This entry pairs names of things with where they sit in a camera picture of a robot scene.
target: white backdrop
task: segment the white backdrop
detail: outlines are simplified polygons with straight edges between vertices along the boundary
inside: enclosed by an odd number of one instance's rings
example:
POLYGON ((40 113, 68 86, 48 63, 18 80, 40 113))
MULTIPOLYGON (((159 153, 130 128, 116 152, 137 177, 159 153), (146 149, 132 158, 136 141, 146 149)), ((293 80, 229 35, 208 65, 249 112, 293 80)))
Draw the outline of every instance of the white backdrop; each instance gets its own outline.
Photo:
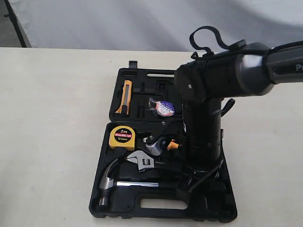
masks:
MULTIPOLYGON (((33 47, 191 51, 199 26, 227 44, 303 40, 302 0, 10 0, 33 47)), ((215 51, 214 36, 197 35, 215 51)))

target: black plastic case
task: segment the black plastic case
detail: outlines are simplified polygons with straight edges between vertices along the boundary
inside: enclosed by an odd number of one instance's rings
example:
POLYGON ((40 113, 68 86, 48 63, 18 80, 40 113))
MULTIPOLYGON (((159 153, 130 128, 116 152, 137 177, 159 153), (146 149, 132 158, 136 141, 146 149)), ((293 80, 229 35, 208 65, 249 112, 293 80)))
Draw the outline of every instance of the black plastic case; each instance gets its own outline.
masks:
MULTIPOLYGON (((219 170, 219 177, 215 180, 203 182, 189 197, 181 198, 176 193, 176 190, 173 189, 139 186, 114 187, 111 191, 110 207, 103 208, 98 205, 100 199, 98 187, 104 170, 117 157, 121 159, 121 156, 126 156, 124 149, 116 148, 113 150, 109 147, 108 142, 111 130, 119 125, 133 128, 136 134, 135 150, 143 149, 142 139, 159 130, 161 123, 164 121, 163 118, 155 116, 149 110, 149 97, 157 101, 164 100, 173 103, 176 112, 171 118, 175 120, 182 119, 181 100, 173 84, 174 71, 138 69, 136 61, 130 61, 129 63, 129 68, 122 68, 118 72, 109 111, 111 123, 106 127, 89 203, 91 214, 96 218, 121 216, 122 218, 186 218, 196 221, 207 219, 212 221, 219 220, 220 222, 234 220, 237 217, 237 209, 223 148, 221 148, 221 151, 224 162, 219 170), (120 106, 122 88, 126 79, 131 80, 133 85, 128 117, 115 113, 120 106), (143 198, 183 200, 188 207, 185 210, 141 208, 140 200, 143 198)), ((182 158, 182 152, 184 151, 164 152, 161 155, 161 161, 178 162, 178 159, 182 158)), ((143 182, 157 182, 158 180, 163 182, 178 181, 178 176, 156 169, 139 173, 137 165, 121 160, 120 164, 111 172, 115 180, 143 182)))

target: yellow tape measure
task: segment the yellow tape measure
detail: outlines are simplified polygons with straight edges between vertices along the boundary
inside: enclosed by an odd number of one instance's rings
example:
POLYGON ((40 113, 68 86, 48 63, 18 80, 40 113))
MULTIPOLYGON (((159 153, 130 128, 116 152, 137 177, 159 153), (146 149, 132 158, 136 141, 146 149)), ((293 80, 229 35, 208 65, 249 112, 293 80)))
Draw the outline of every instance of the yellow tape measure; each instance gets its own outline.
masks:
POLYGON ((131 127, 121 125, 115 127, 109 136, 109 147, 123 147, 127 150, 134 150, 135 133, 131 127))

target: measuring tape label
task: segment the measuring tape label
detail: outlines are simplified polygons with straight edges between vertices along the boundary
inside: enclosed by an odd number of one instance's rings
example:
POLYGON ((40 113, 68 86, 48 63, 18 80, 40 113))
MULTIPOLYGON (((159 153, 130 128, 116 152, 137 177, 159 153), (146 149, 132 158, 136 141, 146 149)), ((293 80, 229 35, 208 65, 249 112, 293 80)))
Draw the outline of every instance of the measuring tape label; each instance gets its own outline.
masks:
POLYGON ((121 128, 115 132, 115 139, 120 143, 126 143, 133 137, 132 132, 129 129, 121 128))

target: white table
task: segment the white table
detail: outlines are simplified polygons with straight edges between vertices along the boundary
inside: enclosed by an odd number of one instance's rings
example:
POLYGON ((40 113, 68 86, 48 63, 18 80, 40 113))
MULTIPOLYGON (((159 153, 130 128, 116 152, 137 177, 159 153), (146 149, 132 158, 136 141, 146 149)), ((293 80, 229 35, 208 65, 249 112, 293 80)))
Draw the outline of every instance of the white table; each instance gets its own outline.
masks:
MULTIPOLYGON (((186 52, 0 48, 0 226, 221 226, 97 219, 88 204, 117 71, 176 69, 186 52)), ((303 226, 303 84, 237 98, 222 119, 238 218, 224 226, 303 226)))

